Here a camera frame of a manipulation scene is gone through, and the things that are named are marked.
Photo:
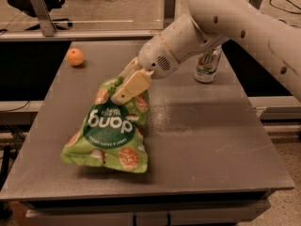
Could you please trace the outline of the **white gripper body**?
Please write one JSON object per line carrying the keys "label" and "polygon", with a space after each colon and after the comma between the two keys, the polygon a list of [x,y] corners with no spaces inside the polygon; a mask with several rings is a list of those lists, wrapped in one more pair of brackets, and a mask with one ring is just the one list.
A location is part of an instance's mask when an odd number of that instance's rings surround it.
{"label": "white gripper body", "polygon": [[181,66],[163,35],[156,35],[142,46],[138,61],[146,71],[153,71],[155,79],[168,77]]}

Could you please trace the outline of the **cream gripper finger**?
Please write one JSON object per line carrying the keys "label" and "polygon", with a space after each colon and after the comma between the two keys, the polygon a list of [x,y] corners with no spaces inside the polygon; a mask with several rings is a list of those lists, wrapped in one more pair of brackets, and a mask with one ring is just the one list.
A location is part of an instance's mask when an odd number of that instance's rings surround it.
{"label": "cream gripper finger", "polygon": [[123,71],[119,74],[123,79],[130,76],[133,72],[140,70],[141,65],[139,64],[138,57],[134,57],[129,64],[123,69]]}
{"label": "cream gripper finger", "polygon": [[111,96],[115,105],[124,105],[151,86],[153,71],[141,69],[128,75]]}

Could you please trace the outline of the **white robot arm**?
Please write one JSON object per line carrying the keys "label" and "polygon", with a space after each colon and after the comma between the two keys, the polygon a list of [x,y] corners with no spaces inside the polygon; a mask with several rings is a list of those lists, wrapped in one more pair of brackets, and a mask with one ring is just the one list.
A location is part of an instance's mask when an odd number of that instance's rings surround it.
{"label": "white robot arm", "polygon": [[123,105],[187,60],[227,40],[248,52],[301,100],[301,31],[262,14],[246,0],[188,0],[188,12],[154,36],[122,71],[111,97]]}

